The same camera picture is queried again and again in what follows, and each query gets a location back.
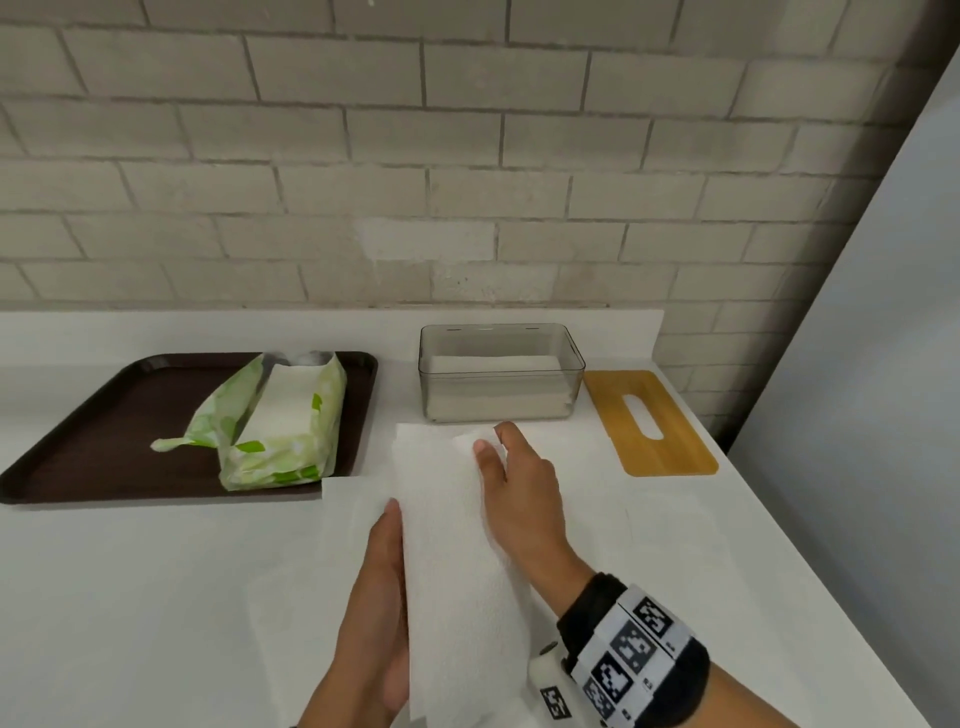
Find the tissues inside container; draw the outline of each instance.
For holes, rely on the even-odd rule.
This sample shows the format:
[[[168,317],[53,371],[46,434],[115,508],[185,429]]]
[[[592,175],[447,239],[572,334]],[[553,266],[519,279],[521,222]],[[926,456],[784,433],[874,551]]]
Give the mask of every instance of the tissues inside container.
[[[429,326],[420,332],[423,414],[437,423],[569,417],[584,360],[560,324]]]

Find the wristband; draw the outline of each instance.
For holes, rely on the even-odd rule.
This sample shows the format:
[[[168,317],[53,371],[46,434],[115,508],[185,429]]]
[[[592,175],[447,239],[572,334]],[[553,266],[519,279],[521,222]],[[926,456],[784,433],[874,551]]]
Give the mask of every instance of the wristband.
[[[558,627],[564,668],[612,728],[669,728],[699,707],[707,651],[639,587],[597,574]]]

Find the right hand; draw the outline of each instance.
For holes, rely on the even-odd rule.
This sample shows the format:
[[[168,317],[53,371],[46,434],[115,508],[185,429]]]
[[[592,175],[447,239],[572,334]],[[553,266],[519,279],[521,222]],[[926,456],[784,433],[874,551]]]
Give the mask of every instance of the right hand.
[[[473,444],[491,533],[553,612],[562,616],[593,576],[566,539],[564,502],[553,464],[513,423],[496,427],[507,470],[486,440]]]

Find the brown tray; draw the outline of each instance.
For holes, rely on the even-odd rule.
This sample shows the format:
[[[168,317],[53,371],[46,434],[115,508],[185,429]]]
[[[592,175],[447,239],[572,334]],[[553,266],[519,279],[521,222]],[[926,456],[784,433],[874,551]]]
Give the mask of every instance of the brown tray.
[[[217,479],[216,450],[150,449],[157,438],[179,437],[207,395],[255,356],[173,353],[134,362],[0,475],[0,502],[318,494],[320,481],[227,491]],[[377,361],[364,352],[337,352],[337,356],[347,371],[347,393],[333,474],[349,475],[360,448]]]

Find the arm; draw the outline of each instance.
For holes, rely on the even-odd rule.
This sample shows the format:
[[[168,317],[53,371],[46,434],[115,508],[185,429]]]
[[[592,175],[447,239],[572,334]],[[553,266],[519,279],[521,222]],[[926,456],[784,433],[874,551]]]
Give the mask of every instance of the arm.
[[[388,728],[410,694],[400,507],[393,499],[370,532],[333,663],[299,728]]]
[[[541,459],[513,423],[497,427],[507,450],[507,471],[489,443],[474,445],[484,480],[491,532],[543,597],[562,617],[594,576],[566,540],[564,505],[553,465]],[[795,728],[717,665],[684,728]]]

